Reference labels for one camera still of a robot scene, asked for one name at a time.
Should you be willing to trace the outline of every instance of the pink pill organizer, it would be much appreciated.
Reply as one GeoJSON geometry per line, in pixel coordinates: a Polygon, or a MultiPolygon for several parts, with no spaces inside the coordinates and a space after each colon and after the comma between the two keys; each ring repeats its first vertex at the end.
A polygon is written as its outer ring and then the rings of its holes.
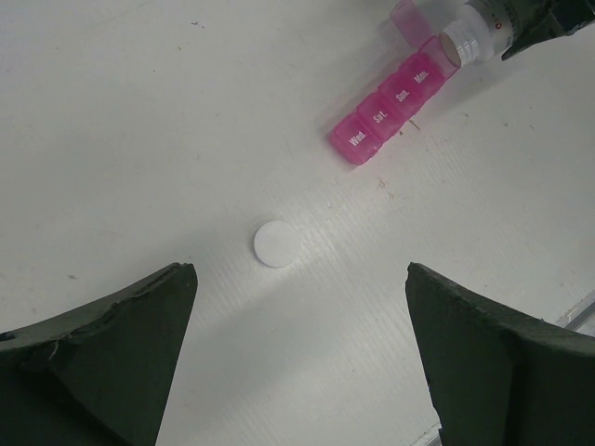
{"type": "Polygon", "coordinates": [[[376,155],[458,70],[413,0],[402,0],[390,18],[418,51],[333,129],[331,143],[352,164],[376,155]]]}

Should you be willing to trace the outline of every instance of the white cap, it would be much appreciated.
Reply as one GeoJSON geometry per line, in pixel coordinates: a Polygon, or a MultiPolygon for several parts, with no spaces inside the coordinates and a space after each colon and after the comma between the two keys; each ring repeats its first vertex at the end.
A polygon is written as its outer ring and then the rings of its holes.
{"type": "Polygon", "coordinates": [[[301,235],[284,221],[263,225],[254,237],[254,252],[258,260],[271,268],[291,265],[299,256],[301,235]]]}
{"type": "Polygon", "coordinates": [[[470,5],[459,9],[458,20],[444,28],[443,34],[453,42],[461,67],[475,60],[488,60],[494,56],[494,42],[488,25],[482,15],[470,5]]]}

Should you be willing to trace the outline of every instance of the white table surface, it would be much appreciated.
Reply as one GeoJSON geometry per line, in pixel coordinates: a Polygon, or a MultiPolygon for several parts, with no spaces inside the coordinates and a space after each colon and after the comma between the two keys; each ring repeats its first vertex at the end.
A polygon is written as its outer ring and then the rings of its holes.
{"type": "Polygon", "coordinates": [[[414,444],[410,261],[547,321],[595,289],[595,27],[459,73],[353,170],[324,135],[405,56],[393,3],[3,0],[0,331],[192,262],[160,445],[414,444]],[[250,248],[275,218],[286,269],[250,248]]]}

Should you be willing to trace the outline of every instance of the white round disc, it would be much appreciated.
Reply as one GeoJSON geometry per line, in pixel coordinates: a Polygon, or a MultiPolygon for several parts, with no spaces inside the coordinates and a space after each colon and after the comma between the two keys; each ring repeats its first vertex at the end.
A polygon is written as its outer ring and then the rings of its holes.
{"type": "Polygon", "coordinates": [[[262,263],[283,268],[294,262],[301,249],[299,231],[284,221],[271,221],[257,231],[254,251],[262,263]]]}

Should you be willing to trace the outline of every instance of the pink plastic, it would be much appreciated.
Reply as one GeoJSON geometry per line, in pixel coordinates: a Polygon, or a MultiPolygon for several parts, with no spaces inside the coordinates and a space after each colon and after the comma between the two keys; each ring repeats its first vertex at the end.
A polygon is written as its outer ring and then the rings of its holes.
{"type": "Polygon", "coordinates": [[[352,164],[364,164],[376,155],[458,70],[412,0],[402,0],[390,17],[419,51],[331,133],[331,143],[352,164]]]}
{"type": "Polygon", "coordinates": [[[413,0],[401,0],[390,18],[413,48],[421,48],[433,36],[430,24],[413,0]]]}

